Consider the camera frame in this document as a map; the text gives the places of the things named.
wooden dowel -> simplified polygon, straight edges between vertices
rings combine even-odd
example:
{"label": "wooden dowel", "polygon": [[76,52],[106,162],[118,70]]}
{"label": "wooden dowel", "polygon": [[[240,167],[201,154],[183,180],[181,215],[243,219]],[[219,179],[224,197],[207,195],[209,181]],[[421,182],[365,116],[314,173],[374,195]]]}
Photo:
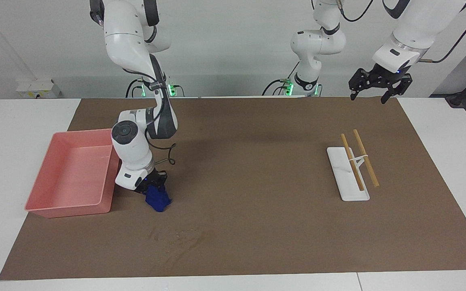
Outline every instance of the wooden dowel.
{"label": "wooden dowel", "polygon": [[[359,144],[359,150],[361,151],[362,155],[367,155],[366,149],[362,144],[361,137],[359,136],[359,132],[357,129],[354,129],[355,138],[357,139],[357,144]],[[368,156],[364,157],[364,164],[366,165],[366,169],[368,169],[368,173],[370,173],[371,182],[373,182],[374,187],[379,187],[379,181],[377,180],[377,176],[373,171],[373,167],[371,166],[370,158]]]}
{"label": "wooden dowel", "polygon": [[346,140],[346,136],[344,136],[344,134],[341,134],[341,140],[343,140],[344,150],[346,151],[346,156],[348,156],[348,159],[350,160],[350,166],[352,167],[355,180],[357,181],[357,186],[359,186],[359,191],[364,191],[364,186],[362,186],[362,181],[359,176],[359,172],[357,171],[357,166],[355,165],[354,160],[352,160],[354,156],[350,152],[350,148],[348,147],[348,141]]}

pink bin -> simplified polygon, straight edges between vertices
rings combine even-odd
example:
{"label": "pink bin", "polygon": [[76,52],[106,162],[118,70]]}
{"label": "pink bin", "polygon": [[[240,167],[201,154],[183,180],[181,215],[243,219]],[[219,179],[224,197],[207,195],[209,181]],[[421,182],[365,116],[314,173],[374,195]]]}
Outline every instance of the pink bin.
{"label": "pink bin", "polygon": [[118,162],[111,129],[56,133],[24,209],[47,218],[109,212]]}

blue cloth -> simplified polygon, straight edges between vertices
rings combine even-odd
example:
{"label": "blue cloth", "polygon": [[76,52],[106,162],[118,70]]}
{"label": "blue cloth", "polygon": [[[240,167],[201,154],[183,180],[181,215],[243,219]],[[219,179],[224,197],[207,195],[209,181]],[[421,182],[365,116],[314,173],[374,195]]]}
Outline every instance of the blue cloth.
{"label": "blue cloth", "polygon": [[146,192],[143,193],[143,195],[146,195],[145,202],[152,206],[152,208],[154,208],[154,210],[157,212],[163,212],[166,206],[172,202],[172,200],[170,200],[168,197],[165,186],[157,188],[150,185],[148,186]]}

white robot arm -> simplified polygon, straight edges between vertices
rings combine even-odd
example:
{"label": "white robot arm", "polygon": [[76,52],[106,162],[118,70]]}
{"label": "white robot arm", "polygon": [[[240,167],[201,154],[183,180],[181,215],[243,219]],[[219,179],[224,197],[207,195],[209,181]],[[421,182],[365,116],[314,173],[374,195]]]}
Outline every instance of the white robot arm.
{"label": "white robot arm", "polygon": [[321,71],[318,56],[340,53],[346,45],[346,37],[340,30],[340,17],[336,0],[316,0],[314,19],[321,28],[300,31],[292,37],[290,47],[300,61],[292,82],[294,88],[305,95],[310,95],[318,83]]}
{"label": "white robot arm", "polygon": [[366,72],[359,68],[348,82],[351,99],[372,87],[387,89],[381,98],[382,103],[392,96],[404,94],[413,81],[407,70],[420,61],[437,35],[465,6],[466,0],[399,0],[394,9],[384,4],[389,15],[399,19],[398,26],[373,55],[373,69]]}
{"label": "white robot arm", "polygon": [[157,102],[154,108],[123,111],[112,129],[112,143],[122,160],[115,179],[124,188],[143,193],[148,186],[163,186],[166,173],[155,168],[147,139],[166,139],[176,133],[166,76],[151,53],[170,47],[159,34],[156,0],[90,0],[91,18],[104,28],[107,54],[126,72],[143,76]]}

white bracket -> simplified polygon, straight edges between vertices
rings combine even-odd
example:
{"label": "white bracket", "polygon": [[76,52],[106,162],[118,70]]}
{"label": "white bracket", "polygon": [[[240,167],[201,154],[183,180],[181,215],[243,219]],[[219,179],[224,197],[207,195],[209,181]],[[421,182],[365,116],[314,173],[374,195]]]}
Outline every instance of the white bracket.
{"label": "white bracket", "polygon": [[[327,148],[328,158],[332,166],[333,174],[335,176],[335,181],[339,188],[339,193],[341,194],[341,199],[343,201],[368,201],[370,200],[370,194],[368,193],[368,188],[364,183],[362,178],[361,171],[359,167],[364,163],[364,157],[368,155],[361,155],[352,159],[348,159],[344,147],[330,147]],[[362,182],[364,190],[359,190],[357,186],[357,180],[350,166],[350,160],[355,162],[357,169],[357,175],[359,175]]]}

